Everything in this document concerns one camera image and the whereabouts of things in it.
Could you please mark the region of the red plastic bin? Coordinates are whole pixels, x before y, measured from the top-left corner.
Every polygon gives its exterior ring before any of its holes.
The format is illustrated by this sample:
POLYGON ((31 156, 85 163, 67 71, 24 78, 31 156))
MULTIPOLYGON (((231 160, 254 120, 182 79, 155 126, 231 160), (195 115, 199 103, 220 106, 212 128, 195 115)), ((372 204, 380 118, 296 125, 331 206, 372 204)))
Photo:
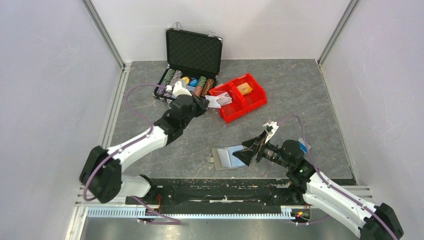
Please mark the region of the red plastic bin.
POLYGON ((268 98, 263 87, 250 74, 246 73, 230 81, 245 101, 247 112, 251 112, 268 103, 268 98))
POLYGON ((218 97, 220 104, 219 115, 226 123, 230 123, 247 114, 247 102, 233 83, 223 83, 209 90, 208 93, 210 96, 218 97))

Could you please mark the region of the white cards in bin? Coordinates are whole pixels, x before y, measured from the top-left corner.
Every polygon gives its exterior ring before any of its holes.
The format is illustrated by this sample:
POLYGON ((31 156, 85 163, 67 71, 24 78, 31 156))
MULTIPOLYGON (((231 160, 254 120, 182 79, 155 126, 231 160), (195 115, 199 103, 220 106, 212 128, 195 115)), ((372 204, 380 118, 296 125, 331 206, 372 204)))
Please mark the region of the white cards in bin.
POLYGON ((223 92, 218 97, 218 103, 221 107, 231 104, 233 102, 233 98, 230 96, 228 92, 223 92))

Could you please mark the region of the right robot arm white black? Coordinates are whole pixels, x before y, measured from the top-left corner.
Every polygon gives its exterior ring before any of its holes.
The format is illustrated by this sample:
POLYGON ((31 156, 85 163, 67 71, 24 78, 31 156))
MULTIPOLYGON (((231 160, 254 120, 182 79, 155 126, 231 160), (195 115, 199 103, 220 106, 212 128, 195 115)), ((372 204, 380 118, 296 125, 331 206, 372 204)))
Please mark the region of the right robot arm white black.
POLYGON ((305 159, 305 152, 296 140, 282 146, 269 143, 267 132, 242 142, 243 149, 233 156, 249 166, 253 160, 269 160, 287 169, 289 199, 295 204, 305 202, 328 214, 361 240, 399 240, 404 230, 392 207, 376 205, 339 186, 305 159))

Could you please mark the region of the black poker chip case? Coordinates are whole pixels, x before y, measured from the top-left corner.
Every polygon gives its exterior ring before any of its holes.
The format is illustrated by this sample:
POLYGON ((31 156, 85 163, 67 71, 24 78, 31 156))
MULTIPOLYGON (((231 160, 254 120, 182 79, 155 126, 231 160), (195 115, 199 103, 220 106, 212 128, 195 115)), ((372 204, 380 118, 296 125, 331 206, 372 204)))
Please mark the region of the black poker chip case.
POLYGON ((212 31, 203 34, 183 30, 179 22, 165 30, 167 69, 152 95, 171 103, 175 98, 164 96, 167 85, 178 80, 194 86, 194 93, 204 98, 218 84, 223 51, 223 38, 212 31))

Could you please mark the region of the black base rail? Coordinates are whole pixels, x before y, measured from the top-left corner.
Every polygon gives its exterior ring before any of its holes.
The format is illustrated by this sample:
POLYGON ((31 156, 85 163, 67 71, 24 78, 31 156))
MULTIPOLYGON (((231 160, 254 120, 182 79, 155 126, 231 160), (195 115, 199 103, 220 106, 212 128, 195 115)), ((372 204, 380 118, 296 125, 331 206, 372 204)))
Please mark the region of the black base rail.
POLYGON ((140 199, 162 214, 277 214, 280 207, 305 209, 288 179, 153 178, 140 199))

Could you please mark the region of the green blue toy brick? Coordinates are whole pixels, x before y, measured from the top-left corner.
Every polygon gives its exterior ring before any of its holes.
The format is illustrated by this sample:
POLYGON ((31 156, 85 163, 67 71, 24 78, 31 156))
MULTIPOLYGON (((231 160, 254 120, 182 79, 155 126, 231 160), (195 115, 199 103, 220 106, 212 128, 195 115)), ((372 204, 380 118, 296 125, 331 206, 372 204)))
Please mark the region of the green blue toy brick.
POLYGON ((303 138, 299 138, 297 140, 300 149, 306 154, 312 147, 307 143, 305 144, 305 141, 303 138))

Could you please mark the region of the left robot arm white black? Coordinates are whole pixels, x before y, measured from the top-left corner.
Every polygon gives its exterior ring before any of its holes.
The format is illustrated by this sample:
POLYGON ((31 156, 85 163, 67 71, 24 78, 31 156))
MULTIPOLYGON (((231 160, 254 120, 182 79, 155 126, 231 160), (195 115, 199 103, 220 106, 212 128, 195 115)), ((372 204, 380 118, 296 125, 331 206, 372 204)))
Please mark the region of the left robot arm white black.
POLYGON ((79 176, 84 186, 83 199, 104 204, 117 196, 134 196, 145 204, 153 203, 157 190, 150 179, 142 174, 124 175, 124 171, 145 155, 178 139, 193 118, 206 112, 208 105, 207 99, 196 95, 179 95, 145 132, 109 148, 92 148, 79 176))

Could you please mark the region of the orange cards in bin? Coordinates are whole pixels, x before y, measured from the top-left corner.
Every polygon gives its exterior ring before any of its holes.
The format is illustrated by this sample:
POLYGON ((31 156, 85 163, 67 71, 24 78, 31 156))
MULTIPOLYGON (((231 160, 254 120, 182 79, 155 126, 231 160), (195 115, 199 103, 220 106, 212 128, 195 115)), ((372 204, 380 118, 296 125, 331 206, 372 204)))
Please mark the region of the orange cards in bin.
POLYGON ((236 88, 242 95, 247 95, 251 93, 253 90, 252 87, 247 82, 237 85, 236 88))

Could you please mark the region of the right red plastic bin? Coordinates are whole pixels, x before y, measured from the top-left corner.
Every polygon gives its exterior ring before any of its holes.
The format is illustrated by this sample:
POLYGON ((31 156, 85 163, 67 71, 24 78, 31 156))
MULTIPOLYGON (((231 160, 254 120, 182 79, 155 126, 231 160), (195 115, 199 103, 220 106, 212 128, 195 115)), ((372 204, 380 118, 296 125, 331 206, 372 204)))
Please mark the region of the right red plastic bin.
POLYGON ((268 98, 263 87, 250 74, 246 73, 230 81, 245 101, 247 112, 251 112, 268 103, 268 98))

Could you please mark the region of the blue playing card deck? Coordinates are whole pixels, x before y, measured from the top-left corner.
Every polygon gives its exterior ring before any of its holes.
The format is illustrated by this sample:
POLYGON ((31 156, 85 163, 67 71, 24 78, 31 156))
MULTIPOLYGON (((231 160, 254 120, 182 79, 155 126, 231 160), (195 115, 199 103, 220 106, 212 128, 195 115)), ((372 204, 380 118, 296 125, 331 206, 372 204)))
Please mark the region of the blue playing card deck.
POLYGON ((194 92, 196 87, 195 86, 191 86, 191 85, 185 85, 185 88, 189 91, 189 92, 194 92))

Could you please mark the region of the left red plastic bin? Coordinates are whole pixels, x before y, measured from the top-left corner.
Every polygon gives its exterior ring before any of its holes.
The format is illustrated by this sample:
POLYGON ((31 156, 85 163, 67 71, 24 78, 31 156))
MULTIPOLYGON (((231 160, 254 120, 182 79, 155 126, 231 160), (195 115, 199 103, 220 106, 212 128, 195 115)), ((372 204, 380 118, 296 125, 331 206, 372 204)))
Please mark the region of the left red plastic bin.
POLYGON ((247 102, 233 83, 223 83, 209 90, 208 93, 210 96, 218 97, 220 104, 219 115, 226 123, 230 123, 247 114, 247 102))

